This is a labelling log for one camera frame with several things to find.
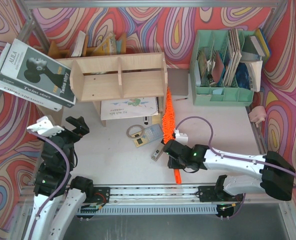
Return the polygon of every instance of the book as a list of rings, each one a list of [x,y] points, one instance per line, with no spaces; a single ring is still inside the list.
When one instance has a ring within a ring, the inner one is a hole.
[[[262,66],[262,60],[240,62],[236,71],[236,81],[238,86],[254,92],[259,92]]]
[[[238,87],[248,90],[251,89],[252,80],[245,63],[239,63],[236,70],[236,81]]]
[[[2,65],[5,61],[5,58],[8,54],[10,47],[11,47],[11,45],[9,43],[7,43],[0,54],[0,70],[2,68]],[[58,103],[51,102],[41,96],[31,94],[29,91],[22,90],[20,88],[17,88],[15,86],[8,84],[6,82],[3,82],[3,81],[0,81],[0,90],[7,92],[9,94],[15,95],[19,98],[28,100],[32,103],[44,106],[45,108],[48,108],[48,109],[51,109],[54,111],[59,111],[62,108],[62,106]]]
[[[225,65],[220,56],[219,51],[216,51],[215,55],[215,65],[211,72],[213,81],[218,85],[218,83],[223,79],[225,73]]]
[[[80,57],[83,53],[84,43],[86,34],[83,31],[79,31],[77,38],[74,40],[73,44],[69,49],[69,58]]]
[[[7,85],[7,83],[4,82],[0,82],[0,90],[56,112],[61,110],[63,107],[58,103],[47,102],[47,100],[43,97],[32,95],[30,92],[23,91],[13,85]]]
[[[266,64],[266,62],[268,61],[268,59],[270,58],[271,56],[271,53],[272,53],[272,50],[270,49],[269,45],[268,45],[268,42],[263,34],[263,31],[258,28],[255,32],[254,32],[254,35],[258,38],[260,44],[261,44],[261,47],[263,48],[263,51],[264,51],[264,54],[265,54],[265,57],[263,57],[263,65]]]
[[[117,47],[116,47],[116,39],[115,35],[110,32],[108,36],[97,46],[91,56],[105,56],[105,55],[116,55]]]
[[[228,48],[227,53],[224,58],[224,66],[225,66],[225,73],[222,79],[223,85],[226,86],[228,83],[228,75],[230,74],[232,65],[233,65],[233,59],[234,59],[235,53],[233,52],[233,47],[231,44],[231,41],[228,39]]]
[[[256,36],[248,36],[241,52],[241,61],[260,61],[265,58],[265,52]]]
[[[233,68],[232,68],[230,80],[228,82],[228,86],[232,85],[238,64],[240,62],[240,59],[242,58],[242,51],[241,51],[241,47],[240,47],[238,30],[237,30],[237,28],[233,28],[233,29],[231,29],[231,31],[232,31],[232,35],[233,35],[234,44],[235,44],[236,54],[235,54],[235,62],[233,64]]]
[[[251,54],[257,54],[261,57],[265,56],[264,49],[262,48],[262,46],[256,36],[246,37],[242,51],[247,52],[247,53],[251,53]]]
[[[156,97],[101,101],[101,120],[148,117],[158,113]]]
[[[0,80],[71,108],[76,103],[70,88],[71,69],[15,39],[0,70]]]

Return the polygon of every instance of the wire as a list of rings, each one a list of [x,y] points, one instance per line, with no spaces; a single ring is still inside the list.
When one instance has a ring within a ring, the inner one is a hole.
[[[77,157],[77,153],[75,152],[75,150],[73,150],[73,155],[74,155],[74,158],[76,159],[76,162],[74,164],[74,168],[75,168],[78,165],[78,157]]]
[[[69,176],[69,160],[67,158],[67,156],[65,155],[65,153],[63,152],[63,150],[58,146],[56,145],[53,141],[51,141],[50,139],[44,137],[44,136],[41,136],[39,135],[38,133],[36,132],[33,132],[31,130],[27,130],[28,133],[32,134],[32,135],[35,135],[36,137],[44,140],[45,142],[49,143],[50,145],[52,145],[56,150],[58,150],[58,152],[62,155],[65,163],[66,163],[66,173],[63,177],[63,180],[62,182],[60,183],[60,185],[56,188],[56,190],[50,194],[50,196],[43,202],[43,204],[39,207],[36,215],[34,216],[34,220],[33,220],[33,223],[32,223],[32,226],[31,226],[31,229],[30,229],[30,232],[29,232],[29,236],[28,236],[28,240],[31,240],[32,239],[32,236],[33,236],[33,233],[34,233],[34,230],[35,230],[35,227],[36,227],[36,224],[37,224],[37,217],[40,216],[40,213],[42,212],[43,208],[45,207],[45,205],[59,192],[60,189],[62,189],[62,187],[65,185],[67,179],[68,179],[68,176]]]
[[[230,216],[230,217],[226,217],[227,220],[230,220],[230,219],[236,217],[236,216],[240,213],[240,210],[242,209],[242,207],[243,207],[243,205],[244,205],[245,199],[246,199],[246,193],[243,194],[243,198],[242,198],[241,203],[239,204],[239,208],[238,208],[238,210],[237,210],[235,213],[233,213],[232,216]]]
[[[280,167],[280,166],[277,166],[277,165],[271,164],[271,163],[269,163],[269,162],[264,162],[264,161],[259,161],[259,160],[252,160],[252,159],[247,159],[247,158],[237,157],[237,156],[223,155],[223,154],[217,152],[217,151],[212,147],[212,140],[213,140],[213,136],[214,136],[214,129],[213,129],[213,126],[211,125],[211,123],[210,123],[207,119],[205,119],[205,118],[203,118],[203,117],[201,117],[201,116],[189,116],[189,117],[184,118],[183,120],[181,120],[181,121],[177,124],[177,126],[176,126],[176,130],[178,129],[178,127],[179,127],[183,122],[185,122],[185,121],[188,120],[188,119],[200,119],[200,120],[205,121],[205,122],[208,124],[208,126],[210,127],[210,131],[211,131],[210,138],[209,138],[209,142],[208,142],[208,146],[209,146],[210,150],[211,150],[214,154],[216,154],[216,155],[218,155],[218,156],[221,156],[221,157],[224,157],[224,158],[228,158],[228,159],[240,160],[240,161],[245,161],[245,162],[254,163],[254,164],[262,164],[262,165],[266,165],[266,166],[268,166],[268,167],[275,168],[275,169],[278,169],[278,170],[280,170],[280,171],[283,171],[283,172],[285,172],[285,173],[287,173],[287,174],[290,174],[290,175],[292,175],[292,176],[294,176],[294,177],[296,178],[296,172],[293,172],[293,171],[290,171],[290,170],[285,169],[285,168],[283,168],[283,167]]]
[[[186,171],[184,168],[183,168],[182,170],[183,170],[184,172],[188,173],[188,174],[194,174],[194,173],[196,173],[196,172],[199,171],[199,169],[194,170],[194,171]]]
[[[94,195],[99,195],[99,196],[101,196],[101,197],[102,197],[102,202],[103,202],[103,203],[107,203],[106,198],[105,198],[104,195],[102,195],[101,193],[96,192]]]

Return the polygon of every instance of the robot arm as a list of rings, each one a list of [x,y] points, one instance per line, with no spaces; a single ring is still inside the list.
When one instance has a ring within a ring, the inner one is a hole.
[[[175,140],[170,140],[163,148],[163,151],[170,156],[168,166],[172,166],[172,168],[190,168],[194,171],[199,169],[225,170],[244,174],[235,177],[219,176],[216,188],[230,196],[266,192],[278,200],[290,201],[292,199],[294,176],[258,163],[277,165],[295,173],[295,169],[277,152],[269,151],[265,155],[242,155],[213,150],[200,144],[190,148]]]
[[[68,117],[66,121],[76,128],[70,131],[60,126],[54,126],[46,116],[38,119],[36,124],[27,128],[54,142],[67,157],[69,169],[67,169],[65,160],[59,150],[45,142],[41,153],[43,162],[38,169],[33,189],[35,193],[33,211],[24,240],[63,239],[78,207],[85,201],[87,196],[93,194],[93,181],[77,176],[71,181],[67,197],[54,218],[71,177],[69,174],[61,189],[45,204],[50,195],[60,187],[67,172],[71,172],[75,167],[74,143],[89,133],[89,128],[82,117],[78,119]]]

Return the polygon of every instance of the yellow book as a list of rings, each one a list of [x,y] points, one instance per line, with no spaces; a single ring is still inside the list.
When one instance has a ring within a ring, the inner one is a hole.
[[[268,59],[270,58],[271,51],[266,43],[266,40],[263,36],[262,31],[259,28],[254,32],[254,35],[257,37],[257,39],[259,40],[259,42],[263,48],[263,51],[265,54],[265,57],[263,59],[263,64],[265,64],[268,61]]]
[[[97,46],[90,56],[105,56],[117,54],[115,35],[110,32],[108,36]]]

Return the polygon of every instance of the white tabletop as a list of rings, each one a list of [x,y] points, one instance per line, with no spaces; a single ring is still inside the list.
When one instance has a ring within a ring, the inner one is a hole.
[[[259,154],[245,107],[194,106],[190,89],[189,86],[188,99],[173,101],[176,124],[189,116],[204,117],[214,129],[214,148],[239,154]],[[182,97],[173,96],[173,100]],[[108,120],[106,127],[103,127],[92,102],[65,108],[62,124],[73,129],[65,121],[69,116],[83,116],[90,129],[90,133],[75,144],[79,161],[71,172],[72,178],[90,178],[96,185],[175,183],[174,171],[167,167],[168,155],[162,154],[157,162],[151,159],[161,139],[136,148],[133,140],[126,136],[131,125],[145,126],[142,117]],[[188,135],[189,147],[195,144],[208,145],[210,129],[201,120],[190,119],[179,130]],[[193,174],[181,170],[180,173],[183,184],[215,183],[219,175],[227,174],[221,170],[200,170]]]

